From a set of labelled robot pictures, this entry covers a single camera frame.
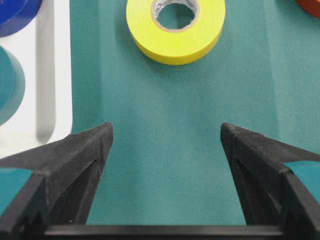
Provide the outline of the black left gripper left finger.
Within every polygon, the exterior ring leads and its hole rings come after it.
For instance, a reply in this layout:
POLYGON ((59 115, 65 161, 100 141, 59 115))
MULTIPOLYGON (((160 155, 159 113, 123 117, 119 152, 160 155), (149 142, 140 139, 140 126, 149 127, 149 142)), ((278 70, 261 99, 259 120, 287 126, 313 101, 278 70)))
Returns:
POLYGON ((0 237, 18 240, 36 225, 85 224, 113 144, 111 123, 4 157, 0 166, 30 177, 0 215, 0 237))

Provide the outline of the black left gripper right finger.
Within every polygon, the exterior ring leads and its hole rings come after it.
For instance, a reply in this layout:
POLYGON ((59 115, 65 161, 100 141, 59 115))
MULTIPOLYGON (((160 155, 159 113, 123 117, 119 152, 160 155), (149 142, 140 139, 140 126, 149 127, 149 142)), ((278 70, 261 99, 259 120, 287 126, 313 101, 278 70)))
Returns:
POLYGON ((319 154, 228 122, 220 141, 247 225, 281 227, 291 240, 320 238, 320 204, 287 166, 318 164, 319 154))

